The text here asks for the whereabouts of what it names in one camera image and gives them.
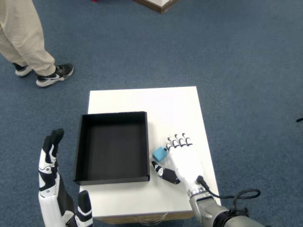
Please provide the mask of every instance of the person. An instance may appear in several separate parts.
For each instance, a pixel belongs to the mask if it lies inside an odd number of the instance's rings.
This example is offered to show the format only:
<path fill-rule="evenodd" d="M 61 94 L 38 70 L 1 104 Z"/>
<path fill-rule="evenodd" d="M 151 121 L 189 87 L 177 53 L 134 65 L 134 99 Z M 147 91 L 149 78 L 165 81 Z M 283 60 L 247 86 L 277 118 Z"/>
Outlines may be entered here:
<path fill-rule="evenodd" d="M 71 64 L 55 65 L 45 50 L 41 22 L 32 0 L 0 0 L 0 53 L 26 76 L 34 70 L 36 84 L 47 87 L 72 75 Z"/>

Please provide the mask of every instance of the robot finger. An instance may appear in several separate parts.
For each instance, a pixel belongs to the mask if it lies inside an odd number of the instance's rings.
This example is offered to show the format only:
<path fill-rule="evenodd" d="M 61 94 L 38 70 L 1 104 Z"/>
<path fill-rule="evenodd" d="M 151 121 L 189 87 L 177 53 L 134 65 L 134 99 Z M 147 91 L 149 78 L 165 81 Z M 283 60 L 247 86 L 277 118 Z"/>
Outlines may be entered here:
<path fill-rule="evenodd" d="M 91 203 L 88 191 L 84 190 L 78 196 L 78 210 L 75 216 L 79 227 L 90 227 L 93 225 Z"/>
<path fill-rule="evenodd" d="M 182 136 L 185 139 L 186 145 L 188 145 L 188 146 L 192 146 L 193 145 L 193 143 L 191 142 L 190 138 L 187 137 L 187 135 L 185 133 L 183 133 Z"/>
<path fill-rule="evenodd" d="M 183 146 L 186 145 L 183 137 L 179 136 L 178 134 L 175 134 L 175 137 L 176 137 L 176 139 L 179 142 L 179 144 L 180 144 L 181 147 L 183 147 Z"/>
<path fill-rule="evenodd" d="M 158 165 L 158 163 L 155 161 L 152 161 L 151 163 L 159 177 L 173 184 L 180 183 L 180 180 L 178 179 L 175 171 L 171 169 L 163 168 L 160 165 Z"/>
<path fill-rule="evenodd" d="M 52 150 L 52 138 L 50 136 L 46 136 L 44 140 L 44 144 L 40 154 L 40 163 L 48 163 L 51 164 L 51 156 L 50 151 Z"/>
<path fill-rule="evenodd" d="M 52 138 L 52 144 L 54 146 L 52 156 L 54 156 L 54 157 L 57 157 L 58 144 L 62 140 L 63 135 L 64 135 L 64 130 L 63 129 L 57 129 L 57 130 L 52 131 L 51 138 Z"/>
<path fill-rule="evenodd" d="M 167 150 L 167 151 L 170 151 L 170 150 L 173 148 L 173 146 L 172 146 L 170 143 L 167 143 L 167 144 L 165 145 L 165 147 L 166 147 L 166 150 Z"/>
<path fill-rule="evenodd" d="M 176 138 L 174 138 L 174 137 L 168 137 L 167 139 L 172 144 L 172 146 L 174 146 L 174 148 L 177 148 L 177 147 L 180 146 L 180 144 L 178 144 L 178 141 L 176 140 Z"/>

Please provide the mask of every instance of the black cable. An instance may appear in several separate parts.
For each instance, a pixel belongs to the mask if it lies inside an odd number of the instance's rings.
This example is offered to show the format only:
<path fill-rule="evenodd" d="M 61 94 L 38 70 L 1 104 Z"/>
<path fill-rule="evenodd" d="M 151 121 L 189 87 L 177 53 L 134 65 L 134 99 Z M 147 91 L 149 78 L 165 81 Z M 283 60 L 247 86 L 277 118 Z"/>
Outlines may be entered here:
<path fill-rule="evenodd" d="M 233 199 L 233 211 L 234 212 L 237 212 L 239 210 L 237 210 L 237 200 L 250 200 L 250 199 L 254 199 L 256 197 L 258 197 L 259 195 L 261 195 L 261 191 L 258 190 L 258 189 L 254 189 L 254 188 L 251 188 L 251 189 L 246 189 L 246 190 L 243 190 L 241 192 L 239 192 L 238 194 L 236 195 L 226 195 L 226 196 L 219 196 L 219 195 L 216 195 L 214 194 L 208 187 L 207 183 L 205 182 L 204 178 L 202 176 L 198 176 L 197 180 L 196 180 L 198 183 L 200 183 L 211 195 L 213 195 L 214 197 L 216 198 L 219 198 L 219 199 Z M 249 192 L 256 192 L 255 195 L 250 195 L 250 196 L 242 196 L 246 193 L 249 193 Z M 244 209 L 245 211 L 243 211 L 244 213 L 248 214 L 248 210 L 247 209 Z"/>

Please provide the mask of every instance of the cable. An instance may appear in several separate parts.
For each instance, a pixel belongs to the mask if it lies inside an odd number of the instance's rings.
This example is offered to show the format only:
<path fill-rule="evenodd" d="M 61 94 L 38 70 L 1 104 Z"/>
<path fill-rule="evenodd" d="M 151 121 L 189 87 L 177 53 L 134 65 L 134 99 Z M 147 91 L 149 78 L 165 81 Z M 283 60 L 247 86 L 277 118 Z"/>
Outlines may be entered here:
<path fill-rule="evenodd" d="M 237 209 L 237 200 L 250 200 L 250 199 L 254 199 L 256 197 L 258 197 L 259 195 L 261 195 L 261 191 L 258 190 L 258 189 L 254 189 L 254 188 L 251 188 L 251 189 L 246 189 L 246 190 L 243 190 L 241 192 L 239 192 L 238 194 L 236 195 L 226 195 L 226 196 L 219 196 L 219 195 L 216 195 L 214 194 L 208 187 L 207 183 L 205 182 L 204 178 L 202 176 L 198 176 L 197 180 L 196 180 L 198 183 L 200 183 L 211 195 L 213 195 L 214 197 L 216 198 L 219 198 L 219 199 L 233 199 L 233 209 L 232 211 L 233 212 L 243 212 L 244 214 L 248 215 L 248 210 L 247 208 L 244 209 L 244 211 L 241 211 L 241 210 L 238 210 Z M 249 193 L 249 192 L 256 192 L 255 195 L 250 195 L 250 196 L 242 196 L 246 193 Z"/>
<path fill-rule="evenodd" d="M 157 221 L 141 221 L 140 220 L 140 217 L 136 217 L 138 222 L 140 222 L 142 225 L 144 226 L 155 226 L 157 224 L 160 224 L 164 219 L 165 217 L 168 215 L 168 213 L 165 213 L 159 220 Z"/>

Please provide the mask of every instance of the black and white sneaker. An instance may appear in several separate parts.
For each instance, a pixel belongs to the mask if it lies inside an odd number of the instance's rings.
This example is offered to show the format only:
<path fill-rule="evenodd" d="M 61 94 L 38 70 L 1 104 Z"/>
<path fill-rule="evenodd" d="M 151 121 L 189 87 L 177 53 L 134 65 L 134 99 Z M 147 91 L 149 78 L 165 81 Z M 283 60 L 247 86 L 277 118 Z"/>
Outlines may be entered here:
<path fill-rule="evenodd" d="M 13 63 L 13 65 L 16 68 L 15 74 L 17 76 L 19 76 L 19 77 L 26 76 L 32 70 L 28 65 L 26 65 L 26 66 L 20 66 L 20 65 L 18 65 L 16 63 Z"/>
<path fill-rule="evenodd" d="M 49 76 L 39 76 L 37 75 L 36 84 L 39 87 L 47 87 L 58 81 L 64 81 L 74 72 L 74 67 L 72 64 L 57 65 L 56 71 Z"/>

